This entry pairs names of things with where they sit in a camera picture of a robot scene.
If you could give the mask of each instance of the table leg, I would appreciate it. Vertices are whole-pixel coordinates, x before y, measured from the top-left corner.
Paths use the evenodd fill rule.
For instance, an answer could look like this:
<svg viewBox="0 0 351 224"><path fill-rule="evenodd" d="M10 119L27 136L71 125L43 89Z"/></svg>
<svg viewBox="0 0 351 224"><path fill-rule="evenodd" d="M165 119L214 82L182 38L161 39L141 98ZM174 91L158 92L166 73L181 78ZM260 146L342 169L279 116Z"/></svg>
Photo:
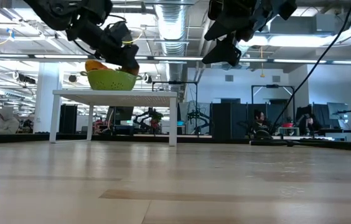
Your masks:
<svg viewBox="0 0 351 224"><path fill-rule="evenodd" d="M177 146L177 98L170 98L169 145Z"/></svg>
<svg viewBox="0 0 351 224"><path fill-rule="evenodd" d="M93 114L94 105L90 105L90 110L88 111L88 128L87 128L87 140L91 140L93 135Z"/></svg>
<svg viewBox="0 0 351 224"><path fill-rule="evenodd" d="M52 105L52 115L51 115L51 128L50 128L50 142L51 143L55 143L57 141L60 99L61 99L60 95L54 95L54 102Z"/></svg>

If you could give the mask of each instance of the person in white hood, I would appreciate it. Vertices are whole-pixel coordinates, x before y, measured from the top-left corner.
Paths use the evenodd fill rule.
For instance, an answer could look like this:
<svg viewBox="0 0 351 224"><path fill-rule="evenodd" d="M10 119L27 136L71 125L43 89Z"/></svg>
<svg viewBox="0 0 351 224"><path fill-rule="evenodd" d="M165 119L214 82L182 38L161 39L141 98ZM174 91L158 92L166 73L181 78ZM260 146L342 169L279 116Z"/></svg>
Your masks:
<svg viewBox="0 0 351 224"><path fill-rule="evenodd" d="M16 134L18 127L19 121L14 118L14 108L0 109L0 134Z"/></svg>

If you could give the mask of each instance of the metal frame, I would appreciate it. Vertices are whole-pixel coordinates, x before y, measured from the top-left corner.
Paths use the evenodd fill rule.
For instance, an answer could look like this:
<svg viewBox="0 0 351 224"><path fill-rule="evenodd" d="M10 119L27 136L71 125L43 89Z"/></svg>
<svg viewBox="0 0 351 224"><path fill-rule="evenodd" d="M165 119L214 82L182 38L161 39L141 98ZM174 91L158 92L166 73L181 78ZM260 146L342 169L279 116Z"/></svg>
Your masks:
<svg viewBox="0 0 351 224"><path fill-rule="evenodd" d="M256 91L256 92L254 92L254 89L255 89L255 87L259 87L259 89ZM284 86L284 85L252 85L251 86L251 104L254 104L254 101L255 101L255 95L261 90L261 89L263 89L263 87L265 87L265 88L283 88L287 93L289 93L289 95L291 95L291 96L293 96L293 101L292 101L292 103L293 103L293 118L296 116L296 109L295 109L295 107L294 107L294 86Z"/></svg>
<svg viewBox="0 0 351 224"><path fill-rule="evenodd" d="M183 85L183 84L195 84L195 100L196 100L196 103L195 103L195 111L198 111L198 82L182 82L182 81L169 81L169 82L164 82L164 81L153 81L152 82L152 91L154 91L154 85L157 84L157 83L166 83L166 84L169 84L169 85ZM198 121L197 119L195 119L195 128L198 126Z"/></svg>

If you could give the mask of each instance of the orange object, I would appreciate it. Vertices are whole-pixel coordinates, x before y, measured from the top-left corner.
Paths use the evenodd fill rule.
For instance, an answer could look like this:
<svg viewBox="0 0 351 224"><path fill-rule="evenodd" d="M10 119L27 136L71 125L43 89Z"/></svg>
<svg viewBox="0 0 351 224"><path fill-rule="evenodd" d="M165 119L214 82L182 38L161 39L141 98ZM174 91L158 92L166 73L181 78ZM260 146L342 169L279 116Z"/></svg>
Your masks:
<svg viewBox="0 0 351 224"><path fill-rule="evenodd" d="M101 62L97 62L96 60L87 60L85 64L86 71L89 72L91 70L112 70Z"/></svg>

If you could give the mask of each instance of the ceiling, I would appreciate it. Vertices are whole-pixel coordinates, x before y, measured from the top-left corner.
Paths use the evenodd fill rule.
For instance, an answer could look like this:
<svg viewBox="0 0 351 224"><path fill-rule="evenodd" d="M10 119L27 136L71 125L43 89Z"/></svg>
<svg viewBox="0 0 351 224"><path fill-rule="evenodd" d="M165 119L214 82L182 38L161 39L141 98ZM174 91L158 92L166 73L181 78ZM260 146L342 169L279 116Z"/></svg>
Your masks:
<svg viewBox="0 0 351 224"><path fill-rule="evenodd" d="M207 23L208 1L194 1L195 4L187 9L187 38L186 56L203 56L214 47L213 43L202 40L205 33L205 24ZM127 3L116 1L117 5L135 5L134 2ZM293 17L313 17L316 14L340 14L346 10L350 1L297 1L299 8L292 15ZM163 55L162 47L157 40L160 40L159 29L155 15L152 14L133 14L117 13L116 15L124 17L128 22L128 27L135 39L135 44L139 47L138 55ZM109 17L105 24L114 23L118 18ZM13 32L13 39L7 40L10 36L9 30ZM17 53L17 54L85 54L73 42L68 42L64 32L54 31L45 25L28 6L20 0L12 0L11 10L0 7L0 53ZM83 42L78 43L85 49L89 46ZM264 58L317 58L324 47L276 47L262 46L249 47L246 54L250 57ZM351 44L344 44L334 47L329 53L329 58L351 59ZM261 68L261 63L251 63L250 69ZM85 77L79 77L76 83L70 83L70 75L78 75L79 71L84 70L83 62L62 62L64 71L64 88L88 88L88 81ZM287 70L288 64L266 63L264 68L282 68ZM8 61L0 60L0 86L8 91L18 92L22 95L31 96L35 94L36 85L27 85L28 88L15 88L15 86L24 86L13 79L14 71L25 74L37 80L39 72L38 62L28 61ZM163 63L142 63L140 75L149 75L153 80L167 81L166 66ZM149 91L151 84L144 81L138 81L135 90Z"/></svg>

